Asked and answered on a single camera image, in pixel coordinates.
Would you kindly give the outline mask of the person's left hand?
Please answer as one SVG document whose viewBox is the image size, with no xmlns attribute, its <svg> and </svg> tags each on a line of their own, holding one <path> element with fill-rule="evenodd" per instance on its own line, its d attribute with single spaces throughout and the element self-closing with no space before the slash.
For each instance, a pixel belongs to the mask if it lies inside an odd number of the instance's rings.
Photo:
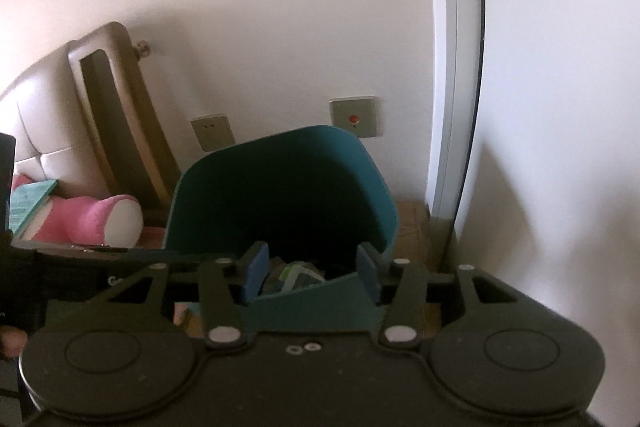
<svg viewBox="0 0 640 427">
<path fill-rule="evenodd" d="M 0 352 L 2 359 L 15 359 L 21 355 L 28 341 L 28 335 L 13 326 L 0 327 Z"/>
</svg>

